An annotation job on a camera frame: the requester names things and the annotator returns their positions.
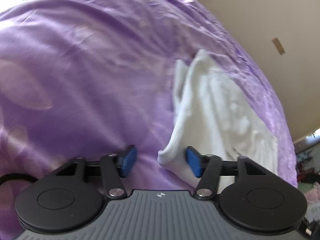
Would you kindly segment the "cream Nevada sweatshirt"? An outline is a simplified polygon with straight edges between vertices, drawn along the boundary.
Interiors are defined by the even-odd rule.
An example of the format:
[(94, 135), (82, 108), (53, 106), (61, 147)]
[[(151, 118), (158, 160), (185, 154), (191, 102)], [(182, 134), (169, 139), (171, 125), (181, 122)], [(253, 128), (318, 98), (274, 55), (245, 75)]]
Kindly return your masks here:
[(174, 129), (157, 157), (162, 168), (196, 187), (199, 179), (185, 158), (187, 147), (192, 146), (201, 155), (228, 161), (246, 156), (278, 173), (278, 139), (205, 50), (199, 50), (190, 65), (176, 61), (172, 101)]

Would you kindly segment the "purple bed cover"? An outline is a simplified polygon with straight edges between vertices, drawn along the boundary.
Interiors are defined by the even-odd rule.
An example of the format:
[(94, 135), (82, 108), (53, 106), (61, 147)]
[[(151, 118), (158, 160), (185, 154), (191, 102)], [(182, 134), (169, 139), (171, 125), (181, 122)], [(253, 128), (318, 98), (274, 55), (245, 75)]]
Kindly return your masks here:
[(177, 60), (206, 50), (279, 139), (297, 185), (285, 114), (266, 76), (197, 0), (26, 0), (1, 13), (1, 174), (42, 178), (76, 156), (134, 144), (127, 189), (186, 190), (157, 153), (172, 134)]

